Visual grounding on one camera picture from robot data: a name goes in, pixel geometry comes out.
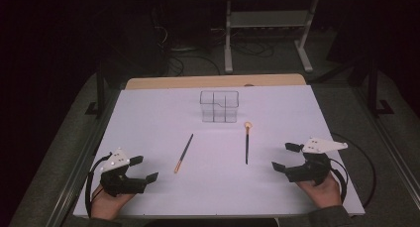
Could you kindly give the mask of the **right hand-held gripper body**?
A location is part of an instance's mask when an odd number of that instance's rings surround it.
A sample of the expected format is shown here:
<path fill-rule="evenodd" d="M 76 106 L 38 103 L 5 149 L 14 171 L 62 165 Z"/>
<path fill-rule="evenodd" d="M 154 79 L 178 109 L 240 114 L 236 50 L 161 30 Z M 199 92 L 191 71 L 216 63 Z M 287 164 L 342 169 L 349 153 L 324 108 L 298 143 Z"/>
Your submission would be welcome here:
<path fill-rule="evenodd" d="M 285 168 L 285 174 L 290 182 L 313 180 L 321 184 L 330 171 L 335 171 L 331 165 L 328 152 L 340 151 L 348 147 L 347 143 L 310 138 L 299 153 L 303 154 L 304 164 L 298 167 Z"/>

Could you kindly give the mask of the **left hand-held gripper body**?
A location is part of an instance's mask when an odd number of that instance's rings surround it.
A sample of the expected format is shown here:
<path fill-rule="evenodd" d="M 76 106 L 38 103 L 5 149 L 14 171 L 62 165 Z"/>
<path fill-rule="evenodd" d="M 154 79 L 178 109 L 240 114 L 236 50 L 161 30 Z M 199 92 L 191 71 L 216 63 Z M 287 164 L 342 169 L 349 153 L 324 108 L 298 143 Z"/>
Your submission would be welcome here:
<path fill-rule="evenodd" d="M 110 154 L 101 170 L 100 184 L 104 191 L 112 196 L 118 194 L 143 193 L 147 183 L 145 179 L 127 177 L 126 172 L 130 167 L 130 158 L 122 149 L 117 149 Z"/>

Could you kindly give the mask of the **yellow-bristled black-handled makeup brush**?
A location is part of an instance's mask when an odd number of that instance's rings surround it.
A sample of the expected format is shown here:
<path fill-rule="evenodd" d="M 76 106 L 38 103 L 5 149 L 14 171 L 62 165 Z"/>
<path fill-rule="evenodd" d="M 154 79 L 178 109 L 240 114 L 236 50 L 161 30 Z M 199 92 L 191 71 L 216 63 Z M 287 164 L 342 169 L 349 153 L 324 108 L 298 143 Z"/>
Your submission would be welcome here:
<path fill-rule="evenodd" d="M 250 131 L 253 127 L 251 122 L 245 122 L 245 129 L 246 129 L 246 150 L 245 150 L 245 163 L 246 165 L 249 162 L 249 148 L 250 148 Z"/>

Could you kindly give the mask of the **clear acrylic organizer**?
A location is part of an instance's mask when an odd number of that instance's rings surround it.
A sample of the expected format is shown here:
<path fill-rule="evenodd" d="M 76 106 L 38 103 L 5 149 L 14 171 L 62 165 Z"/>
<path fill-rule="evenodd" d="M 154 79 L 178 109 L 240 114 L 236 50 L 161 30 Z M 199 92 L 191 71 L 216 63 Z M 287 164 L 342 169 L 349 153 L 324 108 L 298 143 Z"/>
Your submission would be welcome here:
<path fill-rule="evenodd" d="M 238 91 L 203 90 L 200 92 L 202 121 L 236 123 L 239 108 Z"/>

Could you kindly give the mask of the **person's left hand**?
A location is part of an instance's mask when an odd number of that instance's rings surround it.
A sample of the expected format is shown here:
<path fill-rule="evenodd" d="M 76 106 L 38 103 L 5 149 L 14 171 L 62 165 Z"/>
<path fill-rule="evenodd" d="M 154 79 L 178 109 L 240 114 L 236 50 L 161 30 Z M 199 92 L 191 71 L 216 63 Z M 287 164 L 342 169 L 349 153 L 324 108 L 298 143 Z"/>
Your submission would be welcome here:
<path fill-rule="evenodd" d="M 118 194 L 112 196 L 99 184 L 91 197 L 91 218 L 114 220 L 120 210 L 134 197 L 134 194 Z"/>

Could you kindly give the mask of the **person's right hand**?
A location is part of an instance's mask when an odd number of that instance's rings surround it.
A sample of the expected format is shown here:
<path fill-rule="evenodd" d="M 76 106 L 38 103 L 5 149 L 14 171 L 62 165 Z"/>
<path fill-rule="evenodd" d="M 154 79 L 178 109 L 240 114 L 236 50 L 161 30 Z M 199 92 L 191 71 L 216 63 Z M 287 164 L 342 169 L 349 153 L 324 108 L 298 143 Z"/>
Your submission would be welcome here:
<path fill-rule="evenodd" d="M 301 188 L 318 208 L 341 206 L 340 186 L 331 173 L 327 175 L 321 184 L 314 181 L 298 181 Z"/>

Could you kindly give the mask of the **thin orange and black pencil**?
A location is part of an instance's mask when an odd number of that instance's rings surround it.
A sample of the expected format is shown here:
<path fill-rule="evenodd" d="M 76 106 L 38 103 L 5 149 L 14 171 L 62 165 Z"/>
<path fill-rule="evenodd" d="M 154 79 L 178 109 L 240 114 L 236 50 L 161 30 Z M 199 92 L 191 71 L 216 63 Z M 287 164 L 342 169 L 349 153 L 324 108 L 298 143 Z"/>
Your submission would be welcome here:
<path fill-rule="evenodd" d="M 181 156 L 180 156 L 180 158 L 179 158 L 179 160 L 178 160 L 178 162 L 177 162 L 177 164 L 176 164 L 176 166 L 174 168 L 174 171 L 173 171 L 174 173 L 178 173 L 179 172 L 180 166 L 181 166 L 182 161 L 183 161 L 183 159 L 184 159 L 184 157 L 185 157 L 185 155 L 186 155 L 186 153 L 188 151 L 188 148 L 189 148 L 189 146 L 191 144 L 191 141 L 192 141 L 193 137 L 194 137 L 194 134 L 191 134 L 190 137 L 189 137 L 189 139 L 188 139 L 188 141 L 187 141 L 187 143 L 186 143 L 186 145 L 185 145 L 185 147 L 184 147 L 184 149 L 183 149 L 183 151 L 182 151 L 182 153 L 181 153 Z"/>

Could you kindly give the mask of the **white table cover sheet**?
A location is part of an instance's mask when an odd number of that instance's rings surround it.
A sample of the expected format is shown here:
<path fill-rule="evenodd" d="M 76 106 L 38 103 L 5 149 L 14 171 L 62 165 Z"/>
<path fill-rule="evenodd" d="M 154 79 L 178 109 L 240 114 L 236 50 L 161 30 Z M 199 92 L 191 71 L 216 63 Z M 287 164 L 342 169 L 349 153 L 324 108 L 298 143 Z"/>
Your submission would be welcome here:
<path fill-rule="evenodd" d="M 306 214 L 315 206 L 272 162 L 300 166 L 302 155 L 286 143 L 331 135 L 308 85 L 240 87 L 236 123 L 202 121 L 200 89 L 139 89 L 120 93 L 98 149 L 143 156 L 127 175 L 158 173 L 121 210 L 128 218 L 278 217 Z M 251 122 L 245 163 L 245 122 Z M 174 168 L 194 134 L 179 172 Z"/>

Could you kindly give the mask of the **black metal stand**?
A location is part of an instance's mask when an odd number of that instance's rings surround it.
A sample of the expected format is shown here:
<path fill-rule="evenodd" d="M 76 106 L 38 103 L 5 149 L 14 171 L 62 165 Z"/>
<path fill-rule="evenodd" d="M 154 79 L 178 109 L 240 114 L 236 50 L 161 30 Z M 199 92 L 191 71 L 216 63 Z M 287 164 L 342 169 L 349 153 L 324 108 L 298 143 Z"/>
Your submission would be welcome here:
<path fill-rule="evenodd" d="M 367 78 L 367 108 L 374 116 L 384 114 L 393 114 L 394 111 L 389 106 L 386 100 L 377 99 L 377 85 L 378 85 L 378 67 L 374 59 L 369 65 L 369 72 Z"/>
<path fill-rule="evenodd" d="M 105 80 L 101 70 L 96 72 L 96 101 L 90 102 L 86 115 L 95 115 L 100 118 L 105 110 Z"/>

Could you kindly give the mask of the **wooden table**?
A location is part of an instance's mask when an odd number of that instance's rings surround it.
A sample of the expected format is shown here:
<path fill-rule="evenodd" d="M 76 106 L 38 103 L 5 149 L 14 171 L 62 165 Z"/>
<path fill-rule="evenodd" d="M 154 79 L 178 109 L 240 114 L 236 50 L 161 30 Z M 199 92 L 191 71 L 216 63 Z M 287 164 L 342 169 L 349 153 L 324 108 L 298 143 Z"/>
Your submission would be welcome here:
<path fill-rule="evenodd" d="M 125 89 L 134 90 L 201 87 L 280 86 L 305 84 L 306 81 L 304 77 L 298 73 L 248 74 L 132 78 L 127 82 Z"/>

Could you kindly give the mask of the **aluminium frame rail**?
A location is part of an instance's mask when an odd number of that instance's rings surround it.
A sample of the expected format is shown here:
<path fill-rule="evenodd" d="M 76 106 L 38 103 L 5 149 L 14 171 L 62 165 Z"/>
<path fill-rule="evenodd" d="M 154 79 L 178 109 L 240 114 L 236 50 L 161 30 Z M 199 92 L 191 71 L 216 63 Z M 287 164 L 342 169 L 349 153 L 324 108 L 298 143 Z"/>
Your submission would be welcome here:
<path fill-rule="evenodd" d="M 47 227 L 61 227 L 67 215 L 71 212 L 72 207 L 77 202 L 119 94 L 119 90 L 111 89 L 105 96 L 103 111 L 100 115 L 96 116 L 93 120 L 93 126 L 86 132 L 87 140 L 78 152 L 78 157 L 71 173 L 59 194 L 58 200 L 47 222 Z"/>
<path fill-rule="evenodd" d="M 378 100 L 371 100 L 362 88 L 354 88 L 353 92 L 420 209 L 420 119 L 397 91 L 390 90 Z"/>

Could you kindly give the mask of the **white metal desk frame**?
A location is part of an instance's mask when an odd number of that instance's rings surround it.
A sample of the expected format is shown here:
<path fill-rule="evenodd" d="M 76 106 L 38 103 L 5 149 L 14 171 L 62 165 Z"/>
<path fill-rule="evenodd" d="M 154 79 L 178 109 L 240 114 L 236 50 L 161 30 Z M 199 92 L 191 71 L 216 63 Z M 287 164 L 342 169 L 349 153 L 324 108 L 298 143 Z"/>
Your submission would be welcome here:
<path fill-rule="evenodd" d="M 294 41 L 294 45 L 304 71 L 311 73 L 313 66 L 305 51 L 305 44 L 319 1 L 310 0 L 309 7 L 303 10 L 235 11 L 232 9 L 233 0 L 227 0 L 224 46 L 225 71 L 228 74 L 234 71 L 231 45 L 232 29 L 302 28 L 303 32 L 299 39 Z"/>

